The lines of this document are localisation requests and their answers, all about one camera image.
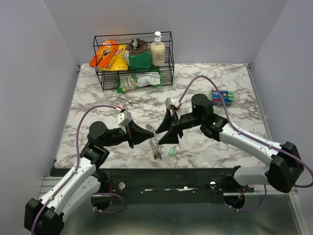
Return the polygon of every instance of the soap dispenser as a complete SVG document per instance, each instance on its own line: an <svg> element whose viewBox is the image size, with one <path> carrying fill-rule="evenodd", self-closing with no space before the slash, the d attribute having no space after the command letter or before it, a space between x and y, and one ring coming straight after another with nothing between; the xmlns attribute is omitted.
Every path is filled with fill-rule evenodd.
<svg viewBox="0 0 313 235"><path fill-rule="evenodd" d="M151 44L151 58L154 66L161 66L165 61L165 45L161 42L161 33L155 32L155 41Z"/></svg>

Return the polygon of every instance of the gray wall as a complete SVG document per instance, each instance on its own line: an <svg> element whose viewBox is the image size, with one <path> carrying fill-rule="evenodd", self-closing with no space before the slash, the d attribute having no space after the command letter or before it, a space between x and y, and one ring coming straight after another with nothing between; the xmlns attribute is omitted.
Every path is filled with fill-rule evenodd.
<svg viewBox="0 0 313 235"><path fill-rule="evenodd" d="M79 63L94 35L172 31L176 62L251 63L287 0L45 0Z"/></svg>
<svg viewBox="0 0 313 235"><path fill-rule="evenodd" d="M252 72L276 141L294 142L313 167L313 1L289 0L259 51ZM299 183L312 181L305 172ZM299 189L313 234L313 189Z"/></svg>
<svg viewBox="0 0 313 235"><path fill-rule="evenodd" d="M0 233L25 235L25 205L52 167L77 66L42 0L1 1L0 32Z"/></svg>

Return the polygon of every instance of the black wire rack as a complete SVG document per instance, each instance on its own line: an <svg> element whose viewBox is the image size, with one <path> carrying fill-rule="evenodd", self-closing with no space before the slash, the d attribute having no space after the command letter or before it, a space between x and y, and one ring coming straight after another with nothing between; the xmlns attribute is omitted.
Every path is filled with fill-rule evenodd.
<svg viewBox="0 0 313 235"><path fill-rule="evenodd" d="M174 78L174 56L173 56L173 37L172 32L161 32L162 42L165 44L165 62L162 66L152 67L150 71L158 71L161 76L162 85L173 85ZM103 46L102 42L105 40L115 40L118 41L118 45L126 45L132 39L139 38L145 40L149 46L154 42L155 33L133 33L133 34L116 34L116 35L100 35L94 36L93 38L93 50L96 55L97 64L97 51ZM118 78L121 75L126 75L130 73L139 73L139 71L102 71L97 66L95 67L96 74L98 76L102 90L107 89L117 89Z"/></svg>

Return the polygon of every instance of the green and white package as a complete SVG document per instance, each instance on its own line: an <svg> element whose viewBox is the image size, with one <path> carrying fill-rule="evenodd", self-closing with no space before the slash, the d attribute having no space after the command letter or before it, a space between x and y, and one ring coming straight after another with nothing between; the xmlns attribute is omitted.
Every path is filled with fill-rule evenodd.
<svg viewBox="0 0 313 235"><path fill-rule="evenodd" d="M122 75L118 79L117 93L146 86L161 86L160 74L158 72L141 72Z"/></svg>

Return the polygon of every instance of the marble countertop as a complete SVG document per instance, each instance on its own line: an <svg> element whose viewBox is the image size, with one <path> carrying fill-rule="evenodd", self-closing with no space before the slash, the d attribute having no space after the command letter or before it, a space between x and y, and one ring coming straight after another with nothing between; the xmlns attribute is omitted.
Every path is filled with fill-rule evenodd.
<svg viewBox="0 0 313 235"><path fill-rule="evenodd" d="M221 90L234 91L235 102L228 108L230 118L243 129L267 138L260 108L256 100L246 66L243 64L175 64L174 85L164 87L144 87L123 94L116 90L102 91L94 68L83 64L76 85L67 124L56 158L56 168L70 168L76 162L75 135L77 125L84 112L99 104L123 105L132 113L133 120L142 128L150 124L157 129L165 115L164 101L167 97L179 99L190 80L197 75L213 79ZM182 105L183 113L191 112L191 97L197 93L209 95L213 86L205 79L198 79L189 89ZM222 107L214 107L222 116ZM81 127L80 150L87 143L89 126L100 120L109 128L116 128L116 113L108 108L100 108L89 113ZM160 139L164 133L157 134ZM233 167L235 165L256 166L261 162L255 157L231 145L205 137L199 127L184 131L180 149L170 157L169 149L174 145L163 145L162 160L154 160L148 141L130 149L124 142L107 147L110 155L101 168L199 168Z"/></svg>

